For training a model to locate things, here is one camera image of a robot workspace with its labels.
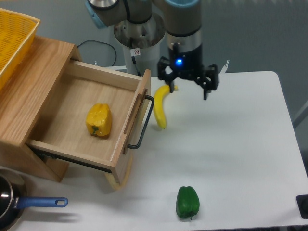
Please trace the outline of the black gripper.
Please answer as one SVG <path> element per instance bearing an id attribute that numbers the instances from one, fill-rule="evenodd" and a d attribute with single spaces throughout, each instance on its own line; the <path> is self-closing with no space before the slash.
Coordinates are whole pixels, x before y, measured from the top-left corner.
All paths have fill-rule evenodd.
<path id="1" fill-rule="evenodd" d="M 162 56 L 157 63 L 158 79 L 165 81 L 170 93 L 175 90 L 174 80 L 181 78 L 195 81 L 204 90 L 204 100 L 211 91 L 216 91 L 219 85 L 218 66 L 203 66 L 202 44 L 190 51 L 182 51 L 180 43 L 175 42 L 169 51 L 170 60 Z"/>

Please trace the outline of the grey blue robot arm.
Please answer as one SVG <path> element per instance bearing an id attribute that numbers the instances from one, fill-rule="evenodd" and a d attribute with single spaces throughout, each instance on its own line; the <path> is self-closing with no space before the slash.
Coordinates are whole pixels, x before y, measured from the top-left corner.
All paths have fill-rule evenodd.
<path id="1" fill-rule="evenodd" d="M 168 57 L 157 62 L 157 74 L 170 91 L 174 80 L 195 82 L 204 99 L 219 84 L 218 67 L 202 61 L 202 16 L 199 0 L 88 0 L 95 24 L 113 26 L 116 39 L 129 49 L 147 49 L 167 39 Z"/>

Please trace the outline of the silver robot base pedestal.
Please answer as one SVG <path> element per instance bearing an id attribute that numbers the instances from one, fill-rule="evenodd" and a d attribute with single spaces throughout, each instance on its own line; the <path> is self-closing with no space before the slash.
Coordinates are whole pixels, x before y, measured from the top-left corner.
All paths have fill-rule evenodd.
<path id="1" fill-rule="evenodd" d="M 165 36 L 161 16 L 153 13 L 142 24 L 122 21 L 114 26 L 114 36 L 122 46 L 127 73 L 142 76 L 149 69 L 151 76 L 157 76 L 160 43 Z"/>

